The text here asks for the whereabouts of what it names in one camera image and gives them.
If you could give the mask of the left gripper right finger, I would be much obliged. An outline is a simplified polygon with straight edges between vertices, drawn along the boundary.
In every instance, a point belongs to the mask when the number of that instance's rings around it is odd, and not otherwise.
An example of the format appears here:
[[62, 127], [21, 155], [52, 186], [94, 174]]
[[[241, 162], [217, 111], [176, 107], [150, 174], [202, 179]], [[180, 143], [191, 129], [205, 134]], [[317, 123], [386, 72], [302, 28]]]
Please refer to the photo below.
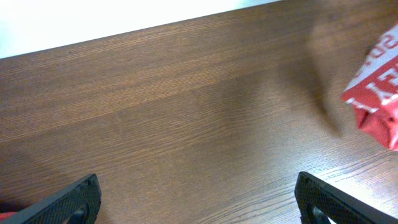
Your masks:
[[299, 172], [295, 199], [300, 220], [312, 223], [397, 224], [394, 218], [348, 195], [308, 172]]

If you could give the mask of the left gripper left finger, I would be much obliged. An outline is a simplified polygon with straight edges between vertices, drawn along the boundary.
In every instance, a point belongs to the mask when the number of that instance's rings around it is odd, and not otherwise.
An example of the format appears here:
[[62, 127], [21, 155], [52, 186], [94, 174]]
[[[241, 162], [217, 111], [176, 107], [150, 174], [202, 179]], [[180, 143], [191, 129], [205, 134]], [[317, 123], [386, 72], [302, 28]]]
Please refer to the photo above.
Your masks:
[[94, 223], [101, 207], [96, 174], [88, 174], [53, 195], [1, 220], [2, 224]]

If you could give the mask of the red t-shirt white print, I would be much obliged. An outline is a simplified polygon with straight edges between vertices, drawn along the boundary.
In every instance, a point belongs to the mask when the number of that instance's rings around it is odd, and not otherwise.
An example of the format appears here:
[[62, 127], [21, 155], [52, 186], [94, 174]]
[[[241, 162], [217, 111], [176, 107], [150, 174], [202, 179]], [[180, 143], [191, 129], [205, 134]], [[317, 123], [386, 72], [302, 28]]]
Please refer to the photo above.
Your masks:
[[397, 150], [397, 26], [380, 36], [341, 99], [353, 107], [358, 129]]

